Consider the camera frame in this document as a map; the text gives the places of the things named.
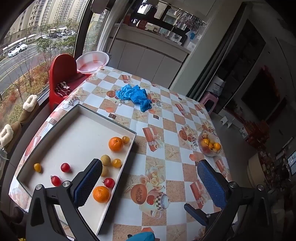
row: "white tray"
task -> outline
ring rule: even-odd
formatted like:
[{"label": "white tray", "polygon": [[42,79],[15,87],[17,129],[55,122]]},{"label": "white tray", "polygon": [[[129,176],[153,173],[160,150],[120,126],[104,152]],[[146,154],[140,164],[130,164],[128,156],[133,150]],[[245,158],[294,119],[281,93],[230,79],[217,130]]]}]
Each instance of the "white tray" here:
[{"label": "white tray", "polygon": [[[109,139],[122,136],[128,136],[131,139],[130,143],[124,145],[119,153],[112,152],[108,147]],[[115,180],[115,187],[109,189],[111,191],[109,202],[98,203],[91,193],[85,205],[78,208],[91,230],[98,234],[135,137],[136,132],[78,104],[64,115],[38,143],[17,179],[32,196],[37,184],[41,183],[46,188],[53,187],[50,176],[60,176],[62,182],[72,181],[77,173],[84,171],[94,158],[100,159],[102,155],[107,154],[111,160],[121,159],[120,169],[109,167],[107,177]],[[60,167],[64,162],[70,165],[72,173],[61,171]],[[35,163],[41,164],[42,173],[34,171]],[[104,185],[102,181],[107,177],[100,177],[95,187]],[[55,207],[59,219],[67,223],[60,206]]]}]

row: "table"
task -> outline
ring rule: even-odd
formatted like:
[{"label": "table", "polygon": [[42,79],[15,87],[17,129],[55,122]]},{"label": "table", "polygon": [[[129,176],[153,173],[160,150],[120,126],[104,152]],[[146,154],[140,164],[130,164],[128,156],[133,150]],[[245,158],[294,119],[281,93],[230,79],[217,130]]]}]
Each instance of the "table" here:
[{"label": "table", "polygon": [[[132,101],[115,98],[115,91],[126,84],[145,88],[152,100],[152,109],[140,111]],[[201,238],[201,226],[183,206],[191,204],[205,213],[220,210],[216,207],[197,175],[195,162],[206,159],[211,166],[231,180],[223,151],[214,158],[204,156],[199,147],[190,142],[203,129],[215,133],[215,128],[205,107],[174,91],[150,83],[138,76],[111,67],[94,73],[64,100],[46,119],[23,154],[10,185],[9,196],[25,211],[29,210],[31,197],[16,179],[22,165],[44,135],[72,106],[68,101],[77,97],[80,104],[137,132],[130,156],[131,168],[123,170],[127,182],[123,194],[115,198],[117,209],[113,218],[106,216],[98,237],[102,241],[126,240],[127,234],[153,231],[160,241],[184,241]],[[131,199],[131,188],[146,184],[147,191],[164,192],[169,200],[167,209],[154,205],[139,205]],[[67,235],[73,236],[63,224]]]}]

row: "white bus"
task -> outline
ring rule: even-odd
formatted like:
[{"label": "white bus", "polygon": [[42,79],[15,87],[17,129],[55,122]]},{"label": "white bus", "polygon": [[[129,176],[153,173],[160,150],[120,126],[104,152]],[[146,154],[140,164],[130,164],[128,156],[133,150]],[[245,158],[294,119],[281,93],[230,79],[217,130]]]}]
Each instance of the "white bus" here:
[{"label": "white bus", "polygon": [[29,42],[32,41],[34,39],[36,39],[37,34],[31,34],[28,37],[24,37],[22,39],[19,39],[13,43],[11,43],[10,45],[6,46],[5,48],[3,48],[3,55],[6,55],[10,50],[13,50],[16,48],[16,46],[18,46],[21,42]]}]

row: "faucet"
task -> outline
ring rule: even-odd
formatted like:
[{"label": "faucet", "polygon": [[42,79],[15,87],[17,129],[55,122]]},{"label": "faucet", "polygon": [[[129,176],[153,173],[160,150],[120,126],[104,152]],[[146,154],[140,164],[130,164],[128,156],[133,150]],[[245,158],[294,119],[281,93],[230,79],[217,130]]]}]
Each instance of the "faucet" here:
[{"label": "faucet", "polygon": [[175,29],[175,28],[177,28],[178,27],[178,25],[177,24],[174,24],[174,26],[172,27],[172,29],[171,29],[171,31],[169,31],[168,33],[167,33],[167,35],[166,35],[166,39],[168,38],[168,36],[170,35],[170,33]]}]

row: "pink stool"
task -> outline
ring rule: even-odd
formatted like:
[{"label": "pink stool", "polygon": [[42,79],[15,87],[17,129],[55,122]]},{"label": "pink stool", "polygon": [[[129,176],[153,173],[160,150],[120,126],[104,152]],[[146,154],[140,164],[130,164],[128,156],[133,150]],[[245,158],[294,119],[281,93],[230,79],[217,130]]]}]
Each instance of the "pink stool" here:
[{"label": "pink stool", "polygon": [[204,97],[200,101],[200,103],[205,106],[205,108],[209,114],[212,113],[217,102],[218,102],[218,98],[208,91],[205,92]]}]

